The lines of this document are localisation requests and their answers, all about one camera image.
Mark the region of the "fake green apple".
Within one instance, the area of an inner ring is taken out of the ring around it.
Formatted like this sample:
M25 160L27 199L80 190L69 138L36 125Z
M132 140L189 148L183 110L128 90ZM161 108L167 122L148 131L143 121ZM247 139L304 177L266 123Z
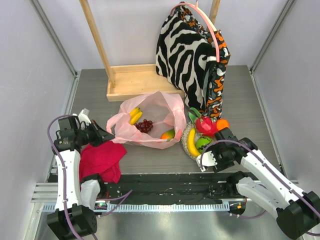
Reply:
M209 145L212 141L213 139L211 137L208 137L208 136L200 137L196 141L195 147L200 153L202 153L203 150L207 147L207 145Z

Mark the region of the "fake orange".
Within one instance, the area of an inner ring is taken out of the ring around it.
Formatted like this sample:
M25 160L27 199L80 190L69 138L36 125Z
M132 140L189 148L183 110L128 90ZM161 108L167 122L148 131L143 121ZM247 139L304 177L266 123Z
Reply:
M216 129L217 131L221 131L225 128L229 128L230 124L226 119L219 119L216 121Z

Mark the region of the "fake red fruit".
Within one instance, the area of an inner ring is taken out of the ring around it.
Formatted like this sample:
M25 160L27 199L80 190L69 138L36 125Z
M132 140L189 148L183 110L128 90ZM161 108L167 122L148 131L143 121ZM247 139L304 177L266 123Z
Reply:
M208 117L203 116L200 112L191 107L188 112L188 116L191 122L194 124L196 130L205 137L214 137L215 133L218 131L216 122Z

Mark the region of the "small fake banana bunch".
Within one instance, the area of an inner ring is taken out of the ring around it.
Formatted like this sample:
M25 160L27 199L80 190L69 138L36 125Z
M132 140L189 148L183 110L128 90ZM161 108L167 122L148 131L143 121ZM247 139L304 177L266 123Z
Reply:
M130 114L130 124L134 125L143 115L143 112L140 110L139 107L136 107L129 114Z

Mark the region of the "fake dark grapes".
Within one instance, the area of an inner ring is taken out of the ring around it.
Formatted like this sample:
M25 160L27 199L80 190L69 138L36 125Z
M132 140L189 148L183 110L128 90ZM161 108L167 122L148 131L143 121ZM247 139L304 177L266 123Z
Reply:
M148 133L152 130L154 127L153 122L151 120L144 119L143 121L136 123L135 127L141 132L141 133Z

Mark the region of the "pink plastic bag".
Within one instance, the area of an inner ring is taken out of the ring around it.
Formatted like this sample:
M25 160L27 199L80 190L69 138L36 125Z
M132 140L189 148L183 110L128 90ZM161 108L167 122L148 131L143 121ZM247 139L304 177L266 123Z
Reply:
M181 96L156 91L124 101L106 130L114 143L166 149L181 140L186 125Z

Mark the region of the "orange green fake mango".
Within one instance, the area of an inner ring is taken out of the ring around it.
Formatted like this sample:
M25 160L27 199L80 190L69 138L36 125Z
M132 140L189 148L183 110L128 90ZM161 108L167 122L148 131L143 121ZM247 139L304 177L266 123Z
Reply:
M175 129L172 128L172 129L164 132L164 133L160 136L160 138L163 139L163 140L171 140L171 139L174 139L174 138L175 138L175 135L176 135Z

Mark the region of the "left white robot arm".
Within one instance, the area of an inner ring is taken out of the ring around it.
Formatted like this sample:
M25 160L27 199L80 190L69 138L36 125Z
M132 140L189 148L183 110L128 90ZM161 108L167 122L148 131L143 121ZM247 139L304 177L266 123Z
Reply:
M80 179L81 148L88 144L98 147L114 135L89 119L84 110L54 120L59 129L56 139L49 142L57 163L58 189L54 212L47 215L46 221L58 239L82 240L97 232L95 202L106 195L107 188L97 173Z

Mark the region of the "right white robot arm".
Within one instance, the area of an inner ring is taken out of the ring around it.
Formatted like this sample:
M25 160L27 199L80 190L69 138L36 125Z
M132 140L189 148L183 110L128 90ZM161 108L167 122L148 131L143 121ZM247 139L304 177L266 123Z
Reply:
M247 197L272 215L281 231L296 240L320 223L320 198L306 192L279 172L258 146L244 137L240 140L229 128L214 135L216 142L209 148L219 172L238 163L249 170L260 183L238 171L226 179L226 193L233 198Z

